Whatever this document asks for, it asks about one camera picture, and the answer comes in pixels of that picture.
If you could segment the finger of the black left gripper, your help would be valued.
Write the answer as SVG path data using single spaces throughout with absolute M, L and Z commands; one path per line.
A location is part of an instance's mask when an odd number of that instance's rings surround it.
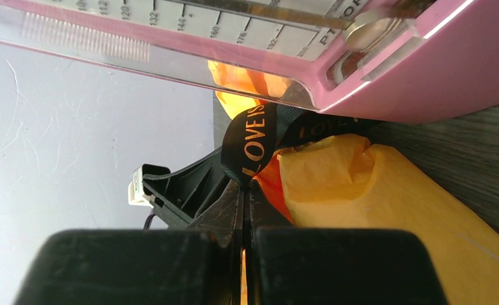
M 169 228 L 185 228 L 219 199 L 229 181 L 218 147 L 176 172 L 164 166 L 142 165 L 141 198 L 151 205 L 151 215 Z

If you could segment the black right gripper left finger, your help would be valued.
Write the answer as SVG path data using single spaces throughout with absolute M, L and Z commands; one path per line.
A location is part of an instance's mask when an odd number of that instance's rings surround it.
M 184 229 L 74 229 L 39 249 L 17 304 L 239 304 L 237 183 Z

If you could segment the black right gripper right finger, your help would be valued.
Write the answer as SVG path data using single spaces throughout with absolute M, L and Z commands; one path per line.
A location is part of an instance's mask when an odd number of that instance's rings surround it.
M 296 227 L 245 190 L 248 304 L 437 304 L 421 240 L 401 229 Z

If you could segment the black printed ribbon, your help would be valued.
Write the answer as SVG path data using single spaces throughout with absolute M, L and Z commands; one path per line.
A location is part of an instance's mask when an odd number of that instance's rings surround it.
M 242 111 L 227 127 L 221 165 L 231 180 L 246 188 L 279 149 L 356 133 L 378 123 L 373 119 L 321 114 L 275 103 L 257 105 Z

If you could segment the orange flower bouquet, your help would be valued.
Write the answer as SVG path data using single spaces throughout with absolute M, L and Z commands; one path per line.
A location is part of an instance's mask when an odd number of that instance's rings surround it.
M 217 98 L 231 120 L 269 103 Z M 499 304 L 499 105 L 279 149 L 252 180 L 299 226 L 414 233 L 451 304 Z

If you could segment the pink metronome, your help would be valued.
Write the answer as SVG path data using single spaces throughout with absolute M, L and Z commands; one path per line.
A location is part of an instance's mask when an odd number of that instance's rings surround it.
M 499 1 L 0 1 L 0 43 L 338 116 L 499 104 Z

